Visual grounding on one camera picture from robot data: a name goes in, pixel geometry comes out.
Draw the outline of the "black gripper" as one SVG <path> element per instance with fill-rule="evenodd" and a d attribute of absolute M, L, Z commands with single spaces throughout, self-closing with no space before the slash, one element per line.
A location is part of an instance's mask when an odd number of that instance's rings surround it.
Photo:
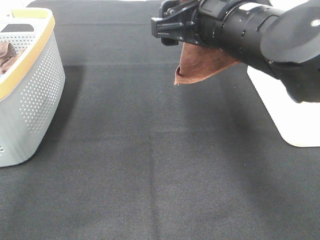
<path fill-rule="evenodd" d="M 164 0 L 159 17 L 151 18 L 151 34 L 164 46 L 179 42 L 221 48 L 221 27 L 227 15 L 225 0 Z"/>

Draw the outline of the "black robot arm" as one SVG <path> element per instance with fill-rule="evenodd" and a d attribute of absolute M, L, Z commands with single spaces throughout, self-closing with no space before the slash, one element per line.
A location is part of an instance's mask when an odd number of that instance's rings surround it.
<path fill-rule="evenodd" d="M 260 0 L 165 0 L 151 32 L 165 46 L 220 48 L 278 79 L 296 102 L 320 100 L 320 3 L 289 10 Z"/>

